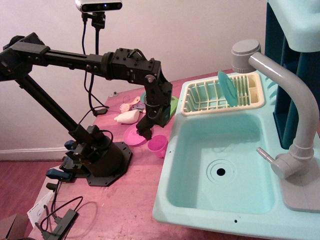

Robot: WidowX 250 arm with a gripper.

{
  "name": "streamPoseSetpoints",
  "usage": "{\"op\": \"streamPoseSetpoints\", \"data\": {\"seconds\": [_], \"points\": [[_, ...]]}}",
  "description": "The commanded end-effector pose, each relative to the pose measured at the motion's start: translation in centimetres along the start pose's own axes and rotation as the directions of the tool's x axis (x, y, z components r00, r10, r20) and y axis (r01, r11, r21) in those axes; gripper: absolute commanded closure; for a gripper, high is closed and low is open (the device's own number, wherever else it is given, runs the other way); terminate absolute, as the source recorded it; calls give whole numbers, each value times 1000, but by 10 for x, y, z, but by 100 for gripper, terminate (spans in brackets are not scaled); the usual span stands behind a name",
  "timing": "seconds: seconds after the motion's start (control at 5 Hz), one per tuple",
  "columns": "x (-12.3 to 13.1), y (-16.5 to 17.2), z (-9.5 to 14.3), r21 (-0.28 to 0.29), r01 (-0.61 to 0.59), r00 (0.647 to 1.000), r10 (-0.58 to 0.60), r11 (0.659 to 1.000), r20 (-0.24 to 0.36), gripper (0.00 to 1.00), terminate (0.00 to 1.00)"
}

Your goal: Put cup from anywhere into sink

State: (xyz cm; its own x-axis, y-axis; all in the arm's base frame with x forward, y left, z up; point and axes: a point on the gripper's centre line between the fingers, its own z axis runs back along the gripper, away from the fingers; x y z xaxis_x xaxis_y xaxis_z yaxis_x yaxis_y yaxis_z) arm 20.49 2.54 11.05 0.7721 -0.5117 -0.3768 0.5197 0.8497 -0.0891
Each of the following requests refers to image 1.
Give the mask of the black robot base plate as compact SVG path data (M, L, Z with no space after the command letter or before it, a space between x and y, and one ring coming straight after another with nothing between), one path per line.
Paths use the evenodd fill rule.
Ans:
M128 170L133 153L124 142L114 142L93 163L83 163L89 174L86 177L91 187L109 187Z

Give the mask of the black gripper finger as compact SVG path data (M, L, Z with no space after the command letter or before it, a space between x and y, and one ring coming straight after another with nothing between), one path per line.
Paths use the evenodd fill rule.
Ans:
M151 139L152 139L152 134L153 134L152 128L147 128L147 129L145 130L145 133L144 133L145 139L146 139L146 140L151 140Z
M137 128L136 132L139 136L145 138L145 129L144 128Z

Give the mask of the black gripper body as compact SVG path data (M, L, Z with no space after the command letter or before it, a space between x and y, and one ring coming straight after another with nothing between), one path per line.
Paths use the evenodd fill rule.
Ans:
M145 116L137 124L138 130L147 130L157 125L164 127L170 120L173 85L170 82L158 84L148 82L145 88Z

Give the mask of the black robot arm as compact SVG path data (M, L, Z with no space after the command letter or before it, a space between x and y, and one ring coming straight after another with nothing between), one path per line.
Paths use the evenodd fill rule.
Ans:
M35 33L13 37L0 54L0 80L16 81L69 131L80 146L94 151L108 147L103 143L103 133L88 133L29 76L34 65L84 70L106 80L124 80L144 86L146 113L136 128L146 140L152 138L154 125L164 127L170 121L173 85L164 77L161 62L147 59L139 49L119 48L104 55L85 55L50 49Z

